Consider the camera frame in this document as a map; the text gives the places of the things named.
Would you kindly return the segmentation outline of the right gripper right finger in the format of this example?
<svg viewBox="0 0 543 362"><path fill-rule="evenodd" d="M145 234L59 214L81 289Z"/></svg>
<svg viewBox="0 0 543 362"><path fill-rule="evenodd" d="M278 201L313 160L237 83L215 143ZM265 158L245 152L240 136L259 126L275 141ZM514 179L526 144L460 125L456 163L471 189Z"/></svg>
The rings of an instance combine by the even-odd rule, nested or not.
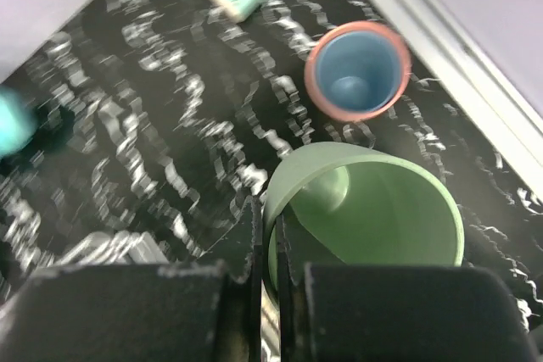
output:
<svg viewBox="0 0 543 362"><path fill-rule="evenodd" d="M282 360L529 360L518 308L492 272L308 263L294 279L285 226L278 218Z"/></svg>

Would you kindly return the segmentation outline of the blue plastic cup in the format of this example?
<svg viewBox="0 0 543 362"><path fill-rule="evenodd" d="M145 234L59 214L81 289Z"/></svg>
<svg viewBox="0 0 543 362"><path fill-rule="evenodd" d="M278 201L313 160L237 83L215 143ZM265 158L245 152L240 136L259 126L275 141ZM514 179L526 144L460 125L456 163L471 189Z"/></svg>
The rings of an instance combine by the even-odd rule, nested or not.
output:
<svg viewBox="0 0 543 362"><path fill-rule="evenodd" d="M352 31L337 36L319 52L316 82L332 105L355 113L373 112L400 87L400 55L386 37Z"/></svg>

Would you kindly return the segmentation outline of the green plastic cup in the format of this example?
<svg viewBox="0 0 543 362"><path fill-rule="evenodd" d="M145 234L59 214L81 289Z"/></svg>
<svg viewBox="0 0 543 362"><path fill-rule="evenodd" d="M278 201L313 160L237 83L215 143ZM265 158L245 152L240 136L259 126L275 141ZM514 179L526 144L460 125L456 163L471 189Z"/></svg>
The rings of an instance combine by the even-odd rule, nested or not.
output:
<svg viewBox="0 0 543 362"><path fill-rule="evenodd" d="M295 149L263 209L266 291L277 297L276 219L291 209L304 262L459 266L462 217L445 185L409 160L344 142Z"/></svg>

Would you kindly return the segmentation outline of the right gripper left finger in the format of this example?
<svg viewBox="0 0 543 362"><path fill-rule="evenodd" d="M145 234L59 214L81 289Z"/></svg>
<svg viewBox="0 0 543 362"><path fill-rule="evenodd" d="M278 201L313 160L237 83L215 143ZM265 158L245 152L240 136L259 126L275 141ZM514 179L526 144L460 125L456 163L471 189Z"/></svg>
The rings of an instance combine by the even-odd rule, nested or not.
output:
<svg viewBox="0 0 543 362"><path fill-rule="evenodd" d="M263 225L257 198L200 259L62 265L1 308L4 361L258 361Z"/></svg>

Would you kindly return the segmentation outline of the pink plastic cup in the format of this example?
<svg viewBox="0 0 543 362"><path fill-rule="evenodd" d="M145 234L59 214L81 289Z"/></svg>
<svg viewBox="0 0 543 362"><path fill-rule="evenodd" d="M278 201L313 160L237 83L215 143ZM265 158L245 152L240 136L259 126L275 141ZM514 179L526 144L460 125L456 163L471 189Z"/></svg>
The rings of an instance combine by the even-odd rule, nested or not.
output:
<svg viewBox="0 0 543 362"><path fill-rule="evenodd" d="M317 42L305 62L305 88L325 115L357 122L393 106L410 74L411 55L402 38L386 25L360 20Z"/></svg>

